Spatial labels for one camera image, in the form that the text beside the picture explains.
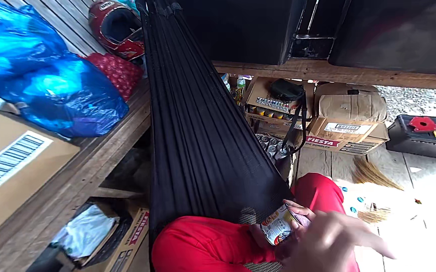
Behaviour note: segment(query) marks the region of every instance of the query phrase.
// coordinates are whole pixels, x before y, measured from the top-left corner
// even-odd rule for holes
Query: barcode
[[[37,157],[51,142],[51,139],[27,131],[0,151],[0,185]]]
[[[358,130],[360,126],[337,124],[336,128]]]

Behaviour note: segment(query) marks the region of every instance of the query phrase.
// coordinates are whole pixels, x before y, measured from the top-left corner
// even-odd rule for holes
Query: black pouch
[[[290,103],[304,95],[304,85],[297,85],[280,78],[270,86],[270,94],[283,102]]]

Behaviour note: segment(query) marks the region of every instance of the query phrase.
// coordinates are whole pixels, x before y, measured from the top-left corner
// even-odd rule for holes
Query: motorcycle helmet
[[[94,37],[111,53],[135,64],[144,54],[142,24],[130,8],[115,1],[100,0],[89,8],[89,26]]]

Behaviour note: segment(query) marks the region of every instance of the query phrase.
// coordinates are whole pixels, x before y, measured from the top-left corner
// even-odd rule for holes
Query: black hammock
[[[152,106],[151,244],[184,215],[261,222],[293,197],[287,183],[197,45],[179,4],[147,5],[138,4]]]

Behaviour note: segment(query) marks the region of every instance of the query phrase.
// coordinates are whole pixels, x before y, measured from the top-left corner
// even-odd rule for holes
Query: broom bristles
[[[381,173],[373,163],[367,161],[365,157],[355,156],[354,165],[356,166],[356,170],[353,172],[352,176],[355,183],[371,182],[404,191],[401,185],[394,183],[384,176],[384,174]]]
[[[359,211],[357,217],[366,223],[379,223],[387,220],[390,213],[390,209],[368,210],[365,212]]]

